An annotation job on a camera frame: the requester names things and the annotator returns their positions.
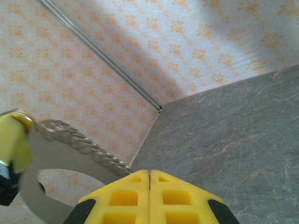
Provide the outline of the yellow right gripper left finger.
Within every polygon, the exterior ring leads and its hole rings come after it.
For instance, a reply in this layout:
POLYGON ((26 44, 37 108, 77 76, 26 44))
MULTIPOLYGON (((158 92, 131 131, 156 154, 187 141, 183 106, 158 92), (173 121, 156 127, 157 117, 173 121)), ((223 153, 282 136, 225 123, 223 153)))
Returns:
POLYGON ((82 197, 65 224, 147 224, 150 176, 134 172, 82 197))

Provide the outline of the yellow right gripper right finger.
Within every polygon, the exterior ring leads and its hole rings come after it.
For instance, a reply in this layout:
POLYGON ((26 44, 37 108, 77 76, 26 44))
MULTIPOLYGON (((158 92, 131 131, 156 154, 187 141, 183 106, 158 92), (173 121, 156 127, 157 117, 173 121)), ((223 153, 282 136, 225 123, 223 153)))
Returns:
POLYGON ((152 224, 238 224, 224 201, 160 170, 150 172, 152 224))

